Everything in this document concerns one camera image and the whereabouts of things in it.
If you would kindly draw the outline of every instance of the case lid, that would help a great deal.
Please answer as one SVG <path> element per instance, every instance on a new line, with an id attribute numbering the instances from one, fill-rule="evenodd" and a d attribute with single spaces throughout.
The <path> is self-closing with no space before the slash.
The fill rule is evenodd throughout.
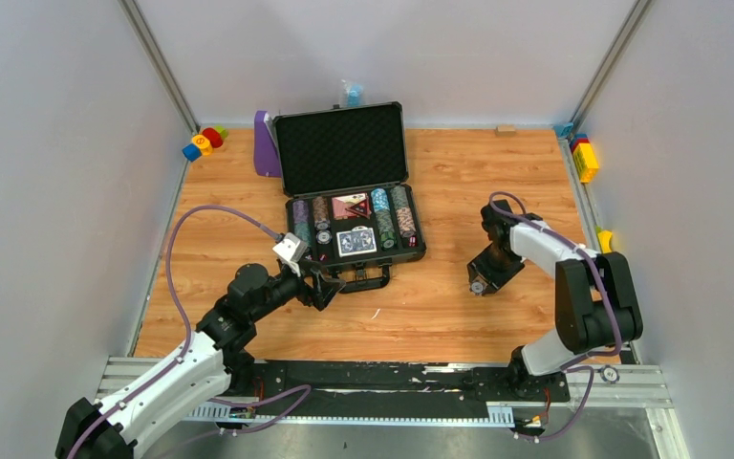
<path id="1" fill-rule="evenodd" d="M 274 131 L 289 196 L 409 178 L 398 102 L 279 116 Z"/>

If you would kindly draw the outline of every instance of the metal corner post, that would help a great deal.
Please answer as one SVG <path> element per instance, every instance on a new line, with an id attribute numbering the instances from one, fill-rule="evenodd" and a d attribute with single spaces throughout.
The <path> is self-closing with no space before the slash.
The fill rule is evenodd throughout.
<path id="1" fill-rule="evenodd" d="M 617 61 L 620 59 L 620 55 L 622 55 L 623 50 L 626 49 L 626 45 L 629 44 L 629 40 L 634 36 L 637 27 L 640 25 L 640 22 L 643 17 L 645 17 L 645 13 L 648 11 L 652 3 L 653 0 L 636 0 L 632 9 L 629 10 L 629 13 L 626 15 L 626 19 L 623 21 L 623 25 L 621 25 L 620 30 L 617 31 L 615 41 L 612 42 L 612 46 L 609 47 L 609 50 L 604 55 L 603 61 L 601 61 L 592 81 L 590 81 L 590 85 L 584 92 L 584 96 L 581 98 L 581 101 L 578 102 L 578 106 L 572 113 L 570 122 L 572 123 L 573 134 L 577 132 L 580 125 L 587 118 L 595 98 L 601 88 L 603 88 L 610 72 L 617 64 Z"/>
<path id="2" fill-rule="evenodd" d="M 187 103 L 186 98 L 179 84 L 176 82 L 176 78 L 170 71 L 170 67 L 167 65 L 167 61 L 164 59 L 162 50 L 156 43 L 156 39 L 153 37 L 153 33 L 150 31 L 150 27 L 147 25 L 147 21 L 144 19 L 144 15 L 141 12 L 139 4 L 136 0 L 119 0 L 119 4 L 122 6 L 122 10 L 128 17 L 128 22 L 133 26 L 134 31 L 140 39 L 141 45 L 150 57 L 150 63 L 153 68 L 156 69 L 156 73 L 159 74 L 159 78 L 162 79 L 164 89 L 167 90 L 167 94 L 176 104 L 176 109 L 179 111 L 179 115 L 184 121 L 184 125 L 187 129 L 197 134 L 201 126 L 192 113 L 192 110 Z"/>

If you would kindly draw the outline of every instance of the black briefcase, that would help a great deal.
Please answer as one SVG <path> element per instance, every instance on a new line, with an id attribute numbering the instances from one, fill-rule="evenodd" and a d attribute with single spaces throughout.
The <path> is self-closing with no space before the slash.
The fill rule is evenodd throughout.
<path id="1" fill-rule="evenodd" d="M 307 255 L 347 281 L 342 293 L 380 289 L 390 266 L 426 254 L 406 161 L 400 103 L 274 118 L 289 231 Z M 381 268 L 367 278 L 365 269 Z"/>

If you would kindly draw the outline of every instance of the wall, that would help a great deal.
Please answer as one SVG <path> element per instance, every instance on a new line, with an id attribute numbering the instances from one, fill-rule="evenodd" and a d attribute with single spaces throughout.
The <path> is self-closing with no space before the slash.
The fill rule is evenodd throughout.
<path id="1" fill-rule="evenodd" d="M 633 0 L 139 0 L 203 123 L 324 110 L 340 80 L 408 124 L 572 115 Z"/>
<path id="2" fill-rule="evenodd" d="M 655 2 L 582 130 L 634 270 L 638 349 L 692 457 L 734 457 L 734 2 Z"/>
<path id="3" fill-rule="evenodd" d="M 129 347 L 186 130 L 116 1 L 0 1 L 0 459 Z"/>

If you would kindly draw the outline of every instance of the case handle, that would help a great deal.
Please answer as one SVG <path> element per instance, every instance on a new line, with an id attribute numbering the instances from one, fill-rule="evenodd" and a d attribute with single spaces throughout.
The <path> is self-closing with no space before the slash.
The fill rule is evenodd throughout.
<path id="1" fill-rule="evenodd" d="M 356 268 L 356 280 L 349 280 L 345 284 L 344 289 L 339 291 L 341 294 L 353 294 L 355 292 L 364 292 L 366 290 L 382 289 L 390 283 L 390 265 L 381 266 L 381 277 L 367 278 L 364 268 Z"/>

